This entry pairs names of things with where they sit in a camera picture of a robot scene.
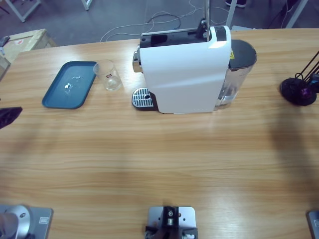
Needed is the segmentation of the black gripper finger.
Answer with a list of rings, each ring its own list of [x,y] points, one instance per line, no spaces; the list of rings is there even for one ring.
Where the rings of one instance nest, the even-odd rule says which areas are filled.
[[[0,129],[14,122],[18,118],[21,112],[22,112],[22,107],[1,108],[0,109]]]

